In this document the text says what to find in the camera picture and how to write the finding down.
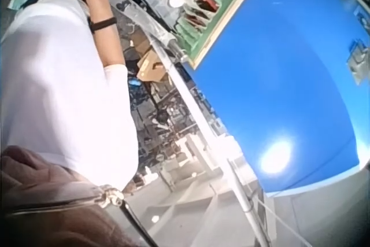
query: metal pole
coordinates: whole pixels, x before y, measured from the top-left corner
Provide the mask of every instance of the metal pole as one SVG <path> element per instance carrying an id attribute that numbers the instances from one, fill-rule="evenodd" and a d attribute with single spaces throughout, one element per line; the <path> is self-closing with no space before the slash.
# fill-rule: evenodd
<path id="1" fill-rule="evenodd" d="M 187 88 L 184 80 L 178 73 L 174 64 L 169 59 L 168 55 L 164 49 L 149 36 L 151 40 L 151 45 L 153 49 L 157 52 L 159 58 L 161 59 L 165 69 L 167 70 L 168 75 L 171 77 L 174 85 L 182 96 L 185 104 L 187 105 L 190 113 L 192 114 L 195 122 L 198 124 L 199 130 L 203 133 L 203 136 L 211 148 L 212 152 L 215 152 L 217 155 L 217 161 L 219 162 L 220 168 L 224 172 L 224 176 L 227 178 L 229 186 L 234 191 L 236 198 L 238 199 L 245 216 L 247 217 L 254 234 L 259 241 L 261 247 L 270 247 L 270 240 L 264 231 L 263 227 L 258 221 L 258 216 L 256 211 L 253 209 L 253 201 L 250 200 L 244 192 L 243 186 L 236 175 L 234 169 L 229 164 L 228 159 L 223 153 L 219 153 L 217 150 L 216 136 L 213 133 L 212 129 L 209 127 L 208 122 L 206 121 L 202 111 L 200 110 L 198 104 L 196 103 L 194 97 L 191 95 L 189 89 Z"/>

